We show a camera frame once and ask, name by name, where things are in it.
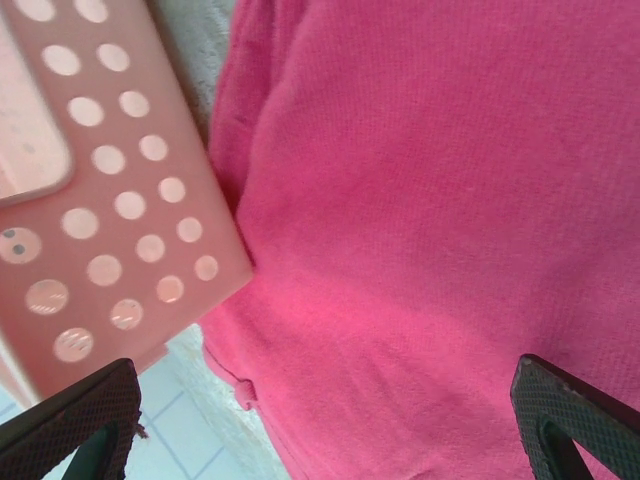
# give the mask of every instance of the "circular hole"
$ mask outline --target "circular hole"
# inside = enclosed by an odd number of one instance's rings
[[[69,301],[69,290],[58,280],[41,280],[29,287],[25,296],[27,308],[38,315],[53,315]]]
[[[218,270],[218,261],[209,255],[200,257],[196,261],[196,276],[202,281],[213,280],[218,275]]]
[[[159,135],[147,135],[140,140],[140,152],[147,159],[157,162],[167,156],[169,147]]]
[[[28,228],[11,228],[0,235],[0,258],[7,263],[29,263],[41,251],[40,237]]]
[[[127,298],[111,309],[110,320],[120,330],[131,330],[140,323],[143,313],[140,302]]]
[[[142,216],[146,207],[144,198],[138,192],[122,192],[114,202],[116,212],[127,220],[136,220]]]
[[[42,51],[44,63],[58,75],[75,75],[80,71],[80,59],[73,50],[62,45],[49,45]]]
[[[58,335],[53,342],[53,353],[63,362],[79,362],[93,348],[93,335],[84,328],[71,328]]]
[[[131,117],[140,118],[149,113],[149,100],[140,92],[124,92],[118,100],[122,111]]]
[[[136,253],[141,260],[153,263],[164,256],[165,246],[157,235],[145,235],[136,244]]]
[[[178,223],[178,237],[184,242],[193,243],[202,236],[202,224],[198,219],[188,217]]]
[[[71,118],[85,127],[95,127],[104,119],[102,107],[91,98],[76,97],[69,102],[67,109]]]
[[[124,154],[113,145],[101,145],[91,154],[95,167],[107,175],[115,175],[124,169]]]
[[[98,60],[109,70],[114,72],[123,72],[129,68],[129,55],[124,48],[114,45],[113,43],[105,43],[98,47]]]
[[[51,0],[13,0],[25,16],[36,22],[48,22],[56,15],[56,9]]]
[[[184,198],[187,189],[182,180],[176,177],[169,177],[160,182],[158,192],[163,200],[169,203],[178,203]]]
[[[62,229],[70,237],[86,240],[98,231],[98,217],[89,209],[74,208],[62,216]]]
[[[102,23],[109,18],[109,10],[102,0],[74,0],[78,13],[93,23]]]
[[[158,282],[156,292],[163,302],[173,303],[184,294],[184,284],[175,275],[169,275]]]
[[[118,281],[122,275],[122,265],[116,257],[98,255],[87,266],[89,280],[100,287],[108,287]]]

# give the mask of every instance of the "white tile floor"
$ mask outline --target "white tile floor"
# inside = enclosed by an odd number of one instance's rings
[[[244,480],[240,467],[175,381],[166,360],[140,378],[141,423],[148,439],[136,438],[127,462],[130,480]],[[20,413],[0,388],[0,423]],[[71,456],[45,477],[60,480]]]

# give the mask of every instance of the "pink laundry basket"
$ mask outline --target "pink laundry basket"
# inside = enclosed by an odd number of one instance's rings
[[[0,382],[138,370],[251,265],[141,0],[0,4]]]

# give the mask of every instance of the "pink plastic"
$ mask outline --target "pink plastic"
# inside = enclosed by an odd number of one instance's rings
[[[0,381],[29,406],[119,357],[144,369],[251,265],[144,2],[0,13],[71,159],[0,200]],[[0,116],[0,151],[19,113]]]

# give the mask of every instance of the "pink towel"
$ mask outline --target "pink towel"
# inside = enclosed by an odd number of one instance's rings
[[[202,322],[295,479],[532,478],[531,352],[640,407],[640,2],[240,0]]]

